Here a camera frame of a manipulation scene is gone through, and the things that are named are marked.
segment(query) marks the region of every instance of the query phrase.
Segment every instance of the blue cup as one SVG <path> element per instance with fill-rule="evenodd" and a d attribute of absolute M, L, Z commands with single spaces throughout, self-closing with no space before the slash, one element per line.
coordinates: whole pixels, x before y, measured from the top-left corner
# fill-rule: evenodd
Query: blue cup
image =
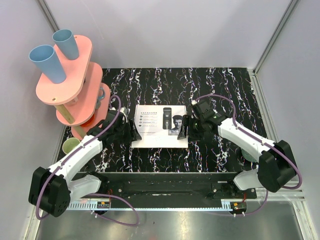
<path fill-rule="evenodd" d="M 72 31 L 61 29 L 56 31 L 52 38 L 67 59 L 75 60 L 79 57 L 78 46 Z"/>
<path fill-rule="evenodd" d="M 29 53 L 29 59 L 53 82 L 60 84 L 66 80 L 66 73 L 55 49 L 50 45 L 40 45 Z"/>
<path fill-rule="evenodd" d="M 106 92 L 105 92 L 104 88 L 101 86 L 100 89 L 99 89 L 99 93 L 98 93 L 98 100 L 104 99 L 105 96 L 106 96 Z"/>

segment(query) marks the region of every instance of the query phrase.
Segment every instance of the black electric shaver image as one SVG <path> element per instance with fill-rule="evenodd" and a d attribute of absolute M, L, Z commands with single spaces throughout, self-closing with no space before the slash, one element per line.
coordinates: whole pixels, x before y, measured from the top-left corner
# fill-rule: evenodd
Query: black electric shaver image
<path fill-rule="evenodd" d="M 163 129 L 171 129 L 171 107 L 163 108 Z"/>

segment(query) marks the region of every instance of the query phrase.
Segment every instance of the pink tiered shelf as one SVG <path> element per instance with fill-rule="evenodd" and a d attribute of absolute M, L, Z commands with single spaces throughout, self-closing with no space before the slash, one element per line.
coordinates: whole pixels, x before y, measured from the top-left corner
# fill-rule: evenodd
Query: pink tiered shelf
<path fill-rule="evenodd" d="M 102 68 L 90 61 L 93 48 L 90 39 L 82 35 L 75 35 L 74 38 L 79 49 L 79 57 L 76 60 L 68 60 L 57 45 L 54 46 L 66 74 L 65 81 L 54 84 L 42 74 L 35 92 L 42 102 L 55 106 L 58 120 L 71 126 L 73 136 L 82 140 L 90 128 L 106 118 L 110 89 L 101 83 Z M 105 98 L 101 100 L 100 108 L 95 110 L 100 87 L 105 91 Z M 67 105 L 75 97 L 78 101 L 74 105 Z M 93 123 L 81 127 L 80 125 L 87 122 L 94 113 Z"/>

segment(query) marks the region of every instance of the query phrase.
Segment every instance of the plastic cup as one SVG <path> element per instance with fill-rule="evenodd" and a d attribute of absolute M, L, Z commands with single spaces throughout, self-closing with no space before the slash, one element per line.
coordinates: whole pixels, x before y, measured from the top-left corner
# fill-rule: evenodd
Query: plastic cup
<path fill-rule="evenodd" d="M 245 160 L 251 162 L 251 163 L 256 163 L 257 161 L 253 156 L 251 156 L 247 151 L 243 150 L 241 148 L 242 156 L 244 157 Z"/>
<path fill-rule="evenodd" d="M 104 99 L 105 96 L 106 96 L 106 92 L 105 92 L 104 88 L 101 86 L 99 89 L 99 93 L 98 93 L 98 100 Z"/>
<path fill-rule="evenodd" d="M 80 143 L 80 140 L 75 137 L 70 137 L 62 145 L 62 151 L 65 154 L 70 153 L 76 146 L 78 146 Z"/>
<path fill-rule="evenodd" d="M 79 49 L 72 31 L 58 30 L 52 35 L 52 38 L 67 59 L 75 60 L 79 57 Z"/>
<path fill-rule="evenodd" d="M 52 46 L 40 45 L 35 47 L 29 53 L 29 59 L 54 84 L 60 84 L 66 80 L 66 73 L 59 61 L 55 49 Z"/>
<path fill-rule="evenodd" d="M 101 106 L 101 101 L 99 99 L 96 100 L 95 110 L 98 110 Z"/>

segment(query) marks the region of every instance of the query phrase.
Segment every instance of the paper sheet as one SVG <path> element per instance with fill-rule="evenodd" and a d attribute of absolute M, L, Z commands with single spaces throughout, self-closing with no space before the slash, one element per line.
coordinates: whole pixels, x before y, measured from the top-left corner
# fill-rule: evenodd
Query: paper sheet
<path fill-rule="evenodd" d="M 178 140 L 183 105 L 137 105 L 134 122 L 142 140 L 131 143 L 132 148 L 188 148 L 188 139 Z"/>

